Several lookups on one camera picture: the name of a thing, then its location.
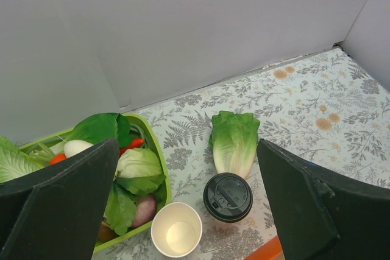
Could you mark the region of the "black plastic cup lid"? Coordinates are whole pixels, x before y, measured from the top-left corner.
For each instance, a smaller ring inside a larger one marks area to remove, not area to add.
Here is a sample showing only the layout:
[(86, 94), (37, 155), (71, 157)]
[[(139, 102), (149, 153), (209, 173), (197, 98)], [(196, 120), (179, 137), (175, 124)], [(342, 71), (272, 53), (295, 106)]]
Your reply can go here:
[(245, 179), (231, 172), (223, 172), (208, 180), (203, 201), (214, 220), (236, 223), (250, 213), (253, 193)]

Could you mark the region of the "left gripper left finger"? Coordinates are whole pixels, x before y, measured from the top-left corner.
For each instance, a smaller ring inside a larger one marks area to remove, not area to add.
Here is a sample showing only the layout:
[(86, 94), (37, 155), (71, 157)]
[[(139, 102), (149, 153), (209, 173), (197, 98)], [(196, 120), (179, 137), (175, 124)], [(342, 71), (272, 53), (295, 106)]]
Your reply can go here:
[(110, 138), (1, 184), (1, 259), (91, 259), (118, 158)]

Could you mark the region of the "orange paper bag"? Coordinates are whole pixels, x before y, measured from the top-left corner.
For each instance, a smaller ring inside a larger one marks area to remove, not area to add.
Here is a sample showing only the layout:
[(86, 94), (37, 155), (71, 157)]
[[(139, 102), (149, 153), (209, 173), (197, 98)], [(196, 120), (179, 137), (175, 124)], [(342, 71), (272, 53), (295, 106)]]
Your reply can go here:
[(245, 260), (284, 260), (282, 245), (278, 236), (273, 237), (270, 241), (254, 251)]

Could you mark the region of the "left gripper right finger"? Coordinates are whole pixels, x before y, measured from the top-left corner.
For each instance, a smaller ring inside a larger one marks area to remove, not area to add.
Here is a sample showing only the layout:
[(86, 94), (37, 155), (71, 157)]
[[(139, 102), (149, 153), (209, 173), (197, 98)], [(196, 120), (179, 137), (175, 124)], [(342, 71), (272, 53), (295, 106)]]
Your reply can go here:
[(389, 190), (265, 139), (259, 168), (285, 259), (389, 259)]

